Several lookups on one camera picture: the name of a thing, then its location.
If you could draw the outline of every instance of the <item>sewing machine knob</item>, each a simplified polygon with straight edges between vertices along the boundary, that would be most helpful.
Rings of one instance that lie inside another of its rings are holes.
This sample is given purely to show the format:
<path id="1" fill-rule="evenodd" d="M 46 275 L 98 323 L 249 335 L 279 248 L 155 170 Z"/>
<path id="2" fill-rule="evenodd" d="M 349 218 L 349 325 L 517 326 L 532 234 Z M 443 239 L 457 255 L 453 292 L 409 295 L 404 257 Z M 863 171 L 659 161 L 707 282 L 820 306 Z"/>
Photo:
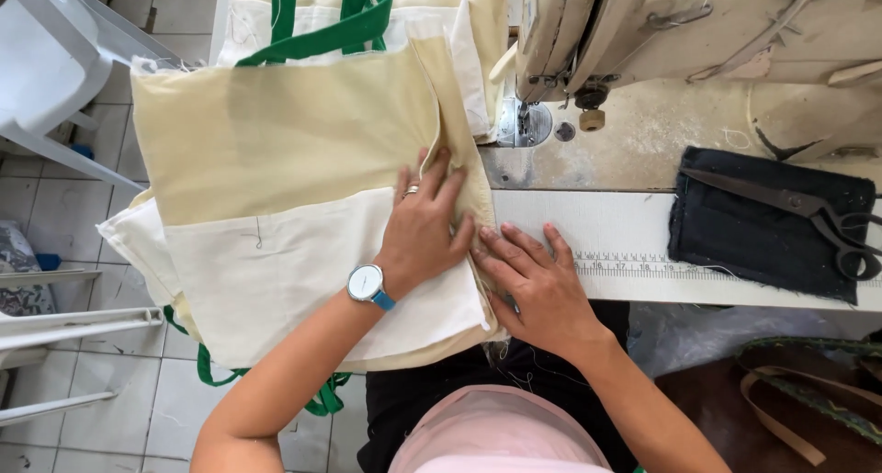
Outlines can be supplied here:
<path id="1" fill-rule="evenodd" d="M 600 130 L 604 124 L 606 124 L 606 113 L 602 109 L 586 109 L 579 115 L 579 129 L 585 132 Z"/>

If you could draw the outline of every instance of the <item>white fabric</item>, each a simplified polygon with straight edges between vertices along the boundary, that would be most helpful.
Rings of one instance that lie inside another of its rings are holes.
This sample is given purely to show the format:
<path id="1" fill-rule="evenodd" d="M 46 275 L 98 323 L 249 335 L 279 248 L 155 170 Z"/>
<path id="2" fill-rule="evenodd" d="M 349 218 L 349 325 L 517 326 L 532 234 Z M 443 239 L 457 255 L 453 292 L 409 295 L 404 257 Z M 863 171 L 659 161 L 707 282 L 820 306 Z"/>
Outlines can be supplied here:
<path id="1" fill-rule="evenodd" d="M 343 287 L 353 265 L 373 259 L 392 192 L 362 191 L 278 214 L 167 227 L 165 233 L 151 198 L 98 231 L 144 274 L 158 305 L 170 304 L 183 287 L 219 365 L 249 367 Z M 260 260 L 270 256 L 273 261 Z M 410 352 L 475 326 L 487 322 L 463 261 L 400 300 L 345 360 Z"/>
<path id="2" fill-rule="evenodd" d="M 218 66 L 233 66 L 240 59 L 250 56 L 266 46 L 271 37 L 271 5 L 260 0 L 229 0 L 226 22 L 226 38 L 218 54 Z M 448 40 L 453 69 L 459 91 L 469 119 L 473 136 L 485 135 L 491 130 L 492 121 L 487 115 L 484 97 L 484 80 L 475 39 L 472 36 L 469 0 L 461 0 L 458 7 L 409 6 L 391 10 L 389 27 L 383 39 L 388 51 L 399 51 L 407 46 L 405 24 L 418 17 L 440 17 Z M 301 35 L 326 28 L 339 21 L 339 8 L 326 6 L 297 7 L 294 10 L 294 31 Z M 288 60 L 288 64 L 328 64 L 342 57 L 342 52 L 332 51 L 324 55 L 302 60 Z"/>
<path id="3" fill-rule="evenodd" d="M 144 276 L 147 293 L 157 306 L 171 304 L 181 293 L 155 198 L 123 209 L 96 228 L 110 247 Z"/>

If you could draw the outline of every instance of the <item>clear plastic bag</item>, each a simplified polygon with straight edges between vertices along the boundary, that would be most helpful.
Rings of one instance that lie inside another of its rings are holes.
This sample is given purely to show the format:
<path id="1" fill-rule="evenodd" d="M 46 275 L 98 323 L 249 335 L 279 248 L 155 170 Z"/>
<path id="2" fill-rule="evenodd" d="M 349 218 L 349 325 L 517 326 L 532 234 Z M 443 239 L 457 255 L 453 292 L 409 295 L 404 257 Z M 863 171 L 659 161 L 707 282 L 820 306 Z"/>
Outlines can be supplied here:
<path id="1" fill-rule="evenodd" d="M 818 310 L 796 308 L 632 303 L 630 322 L 628 352 L 650 378 L 733 355 L 759 337 L 842 336 Z"/>

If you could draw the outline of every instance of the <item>woman's right hand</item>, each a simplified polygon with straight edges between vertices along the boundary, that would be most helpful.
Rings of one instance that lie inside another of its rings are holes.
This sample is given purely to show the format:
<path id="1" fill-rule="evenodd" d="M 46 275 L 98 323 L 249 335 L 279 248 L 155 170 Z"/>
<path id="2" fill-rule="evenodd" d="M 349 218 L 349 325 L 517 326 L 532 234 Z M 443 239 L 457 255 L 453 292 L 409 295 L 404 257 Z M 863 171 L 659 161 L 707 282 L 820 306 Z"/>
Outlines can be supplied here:
<path id="1" fill-rule="evenodd" d="M 492 296 L 491 307 L 499 323 L 515 338 L 571 364 L 595 349 L 618 347 L 612 332 L 594 316 L 576 275 L 570 246 L 560 232 L 550 223 L 543 227 L 555 252 L 552 258 L 539 241 L 513 224 L 505 222 L 501 230 L 504 237 L 488 227 L 481 229 L 481 240 L 499 259 L 486 250 L 472 250 L 475 262 L 518 304 L 520 313 Z"/>

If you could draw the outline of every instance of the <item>white tile floor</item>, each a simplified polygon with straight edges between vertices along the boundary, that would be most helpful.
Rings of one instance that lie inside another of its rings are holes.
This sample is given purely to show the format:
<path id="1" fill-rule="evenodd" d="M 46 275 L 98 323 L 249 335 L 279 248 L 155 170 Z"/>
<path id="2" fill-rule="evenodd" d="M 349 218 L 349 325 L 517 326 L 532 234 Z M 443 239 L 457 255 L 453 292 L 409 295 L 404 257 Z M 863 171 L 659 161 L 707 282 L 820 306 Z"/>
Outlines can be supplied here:
<path id="1" fill-rule="evenodd" d="M 215 0 L 114 0 L 111 7 L 139 27 L 155 7 L 156 39 L 188 62 L 208 59 Z M 91 146 L 96 161 L 146 183 L 126 68 L 115 65 L 89 113 L 101 127 L 80 130 L 76 141 Z M 103 271 L 94 282 L 52 286 L 60 310 L 150 305 L 143 277 L 94 230 L 134 194 L 42 160 L 0 164 L 0 220 L 16 220 L 34 250 L 61 255 L 62 267 Z M 199 382 L 196 351 L 192 339 L 168 326 L 53 344 L 41 366 L 18 370 L 12 406 L 105 390 L 118 395 L 0 429 L 0 473 L 187 471 L 199 427 L 229 389 Z M 228 374 L 214 370 L 216 377 Z M 364 377 L 354 375 L 340 395 L 344 411 L 323 418 L 303 413 L 280 435 L 286 469 L 360 471 L 356 451 L 367 441 Z"/>

